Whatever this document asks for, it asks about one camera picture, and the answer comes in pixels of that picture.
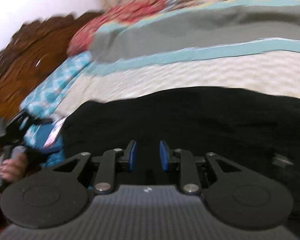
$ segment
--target gray fabric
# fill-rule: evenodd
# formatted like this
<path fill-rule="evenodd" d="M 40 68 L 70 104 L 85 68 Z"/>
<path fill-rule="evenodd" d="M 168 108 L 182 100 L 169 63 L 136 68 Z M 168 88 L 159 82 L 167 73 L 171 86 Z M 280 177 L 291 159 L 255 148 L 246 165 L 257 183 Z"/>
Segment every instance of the gray fabric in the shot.
<path fill-rule="evenodd" d="M 300 40 L 300 6 L 234 6 L 189 11 L 140 28 L 96 32 L 93 60 L 115 62 L 184 48 L 279 37 Z"/>
<path fill-rule="evenodd" d="M 87 210 L 65 225 L 32 230 L 9 226 L 0 240 L 296 240 L 284 226 L 247 231 L 215 219 L 199 197 L 174 186 L 121 185 L 95 196 Z"/>

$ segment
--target white logo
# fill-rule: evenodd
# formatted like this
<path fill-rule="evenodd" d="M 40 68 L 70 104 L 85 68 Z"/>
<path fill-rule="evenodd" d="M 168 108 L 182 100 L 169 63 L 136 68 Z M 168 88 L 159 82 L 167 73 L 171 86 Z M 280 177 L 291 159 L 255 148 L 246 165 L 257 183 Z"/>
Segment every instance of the white logo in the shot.
<path fill-rule="evenodd" d="M 147 187 L 147 188 L 144 188 L 143 191 L 146 192 L 146 193 L 149 193 L 150 191 L 152 191 L 152 188 Z"/>

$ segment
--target circular disc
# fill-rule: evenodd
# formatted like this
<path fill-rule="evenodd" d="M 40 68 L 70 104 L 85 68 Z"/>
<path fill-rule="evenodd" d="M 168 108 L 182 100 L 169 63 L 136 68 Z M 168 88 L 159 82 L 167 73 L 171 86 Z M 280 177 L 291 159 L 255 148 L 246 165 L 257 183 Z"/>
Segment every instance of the circular disc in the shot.
<path fill-rule="evenodd" d="M 3 214 L 26 228 L 49 228 L 77 217 L 88 194 L 69 173 L 41 171 L 10 185 L 0 197 Z"/>
<path fill-rule="evenodd" d="M 290 192 L 259 174 L 244 177 L 228 173 L 209 188 L 205 203 L 226 224 L 242 229 L 264 230 L 282 224 L 293 207 Z"/>

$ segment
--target human hand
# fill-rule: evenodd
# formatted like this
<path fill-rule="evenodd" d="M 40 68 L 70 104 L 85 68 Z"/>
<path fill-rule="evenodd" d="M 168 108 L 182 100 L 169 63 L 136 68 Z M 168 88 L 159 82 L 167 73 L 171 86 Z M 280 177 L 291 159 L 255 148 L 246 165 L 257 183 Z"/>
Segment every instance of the human hand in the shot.
<path fill-rule="evenodd" d="M 7 159 L 2 162 L 0 176 L 7 182 L 16 182 L 23 178 L 27 166 L 28 160 L 26 154 L 17 154 L 15 159 Z"/>

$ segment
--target person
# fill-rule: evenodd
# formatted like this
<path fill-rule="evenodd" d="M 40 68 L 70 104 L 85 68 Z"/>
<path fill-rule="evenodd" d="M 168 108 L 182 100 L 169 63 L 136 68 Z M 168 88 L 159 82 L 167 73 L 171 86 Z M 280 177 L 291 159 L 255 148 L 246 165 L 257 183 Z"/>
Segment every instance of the person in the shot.
<path fill-rule="evenodd" d="M 0 176 L 7 182 L 14 183 L 22 179 L 28 168 L 28 160 L 25 153 L 20 153 L 15 159 L 8 159 L 0 165 Z M 7 224 L 0 210 L 0 230 Z"/>

